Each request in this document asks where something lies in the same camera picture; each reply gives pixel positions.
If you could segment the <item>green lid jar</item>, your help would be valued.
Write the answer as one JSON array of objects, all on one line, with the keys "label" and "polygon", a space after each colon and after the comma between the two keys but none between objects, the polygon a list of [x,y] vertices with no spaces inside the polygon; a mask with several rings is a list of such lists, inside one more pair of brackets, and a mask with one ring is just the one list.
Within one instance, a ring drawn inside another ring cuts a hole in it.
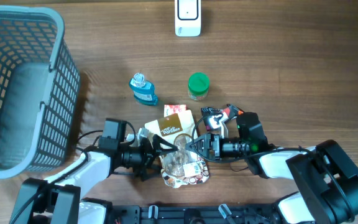
[{"label": "green lid jar", "polygon": [[209,91],[210,80],[204,73],[194,73],[188,80],[188,94],[192,100],[200,101],[206,98]]}]

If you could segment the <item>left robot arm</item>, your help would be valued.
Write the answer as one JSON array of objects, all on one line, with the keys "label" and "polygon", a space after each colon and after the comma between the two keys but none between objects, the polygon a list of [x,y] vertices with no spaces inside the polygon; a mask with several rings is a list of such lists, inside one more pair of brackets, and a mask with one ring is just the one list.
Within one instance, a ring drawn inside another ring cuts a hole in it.
[{"label": "left robot arm", "polygon": [[101,135],[92,145],[80,149],[80,158],[47,179],[27,179],[20,188],[11,223],[120,223],[111,202],[84,196],[118,167],[132,169],[134,177],[145,181],[149,170],[159,172],[154,163],[159,156],[177,147],[158,135],[142,138],[138,146],[126,142],[128,121],[105,120]]}]

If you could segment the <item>blue mouthwash bottle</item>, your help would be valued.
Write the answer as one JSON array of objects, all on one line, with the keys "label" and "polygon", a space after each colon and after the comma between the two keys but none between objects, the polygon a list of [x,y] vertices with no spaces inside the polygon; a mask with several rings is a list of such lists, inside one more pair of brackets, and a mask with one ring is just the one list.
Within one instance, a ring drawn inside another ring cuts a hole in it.
[{"label": "blue mouthwash bottle", "polygon": [[146,80],[144,74],[136,73],[130,80],[129,86],[134,93],[134,98],[143,105],[155,106],[158,104],[158,96],[155,94],[155,86]]}]

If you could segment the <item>red snack packet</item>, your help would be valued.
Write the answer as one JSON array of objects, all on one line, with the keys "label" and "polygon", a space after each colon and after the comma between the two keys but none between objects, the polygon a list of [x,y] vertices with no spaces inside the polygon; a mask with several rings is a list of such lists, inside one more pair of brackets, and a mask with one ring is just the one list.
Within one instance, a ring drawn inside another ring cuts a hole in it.
[{"label": "red snack packet", "polygon": [[163,115],[164,117],[186,111],[186,105],[164,105]]}]

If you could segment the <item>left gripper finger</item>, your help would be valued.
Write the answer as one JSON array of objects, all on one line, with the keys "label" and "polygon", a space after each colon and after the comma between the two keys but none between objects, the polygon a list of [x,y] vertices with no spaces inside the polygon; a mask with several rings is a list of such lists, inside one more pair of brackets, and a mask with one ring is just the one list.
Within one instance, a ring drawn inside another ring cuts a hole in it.
[{"label": "left gripper finger", "polygon": [[178,148],[176,145],[164,140],[161,136],[154,134],[152,138],[153,154],[156,156],[166,155],[176,152]]},{"label": "left gripper finger", "polygon": [[161,166],[143,167],[135,170],[135,176],[139,177],[140,180],[144,182],[146,180],[160,176],[161,170]]}]

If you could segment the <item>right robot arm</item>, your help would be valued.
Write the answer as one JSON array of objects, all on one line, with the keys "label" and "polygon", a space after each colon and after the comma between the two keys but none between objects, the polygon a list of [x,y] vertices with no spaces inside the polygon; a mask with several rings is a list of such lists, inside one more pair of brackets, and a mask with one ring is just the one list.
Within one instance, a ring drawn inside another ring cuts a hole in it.
[{"label": "right robot arm", "polygon": [[236,138],[206,133],[191,138],[186,150],[206,161],[245,161],[247,168],[265,179],[290,179],[297,192],[276,202],[272,223],[353,222],[358,215],[358,167],[342,147],[330,139],[313,147],[278,147],[270,144],[257,113],[236,118]]}]

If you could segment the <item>white long pouch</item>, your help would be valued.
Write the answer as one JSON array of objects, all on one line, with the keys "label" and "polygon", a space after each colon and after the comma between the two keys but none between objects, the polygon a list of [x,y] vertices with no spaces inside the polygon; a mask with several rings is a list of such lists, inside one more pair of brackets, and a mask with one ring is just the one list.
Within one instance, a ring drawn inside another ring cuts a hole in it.
[{"label": "white long pouch", "polygon": [[192,133],[194,127],[191,110],[145,123],[151,136],[156,134],[178,148],[175,152],[160,156],[163,180],[174,189],[182,185],[202,184],[209,179],[205,160],[197,153],[186,150],[186,145],[198,137]]}]

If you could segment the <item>black red snack wrapper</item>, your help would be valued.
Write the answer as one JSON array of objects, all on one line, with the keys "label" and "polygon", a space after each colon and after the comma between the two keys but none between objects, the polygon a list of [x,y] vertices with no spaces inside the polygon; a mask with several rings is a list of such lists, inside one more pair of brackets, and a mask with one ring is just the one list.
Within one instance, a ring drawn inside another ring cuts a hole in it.
[{"label": "black red snack wrapper", "polygon": [[227,117],[228,117],[227,121],[237,118],[240,114],[244,113],[244,111],[242,109],[240,109],[232,104],[227,104],[226,107],[223,109],[217,109],[217,108],[213,108],[210,106],[202,107],[201,114],[202,114],[202,117],[205,117],[205,120],[204,120],[205,127],[206,127],[206,119],[208,116],[216,115],[216,114],[222,113],[222,112],[227,114]]}]

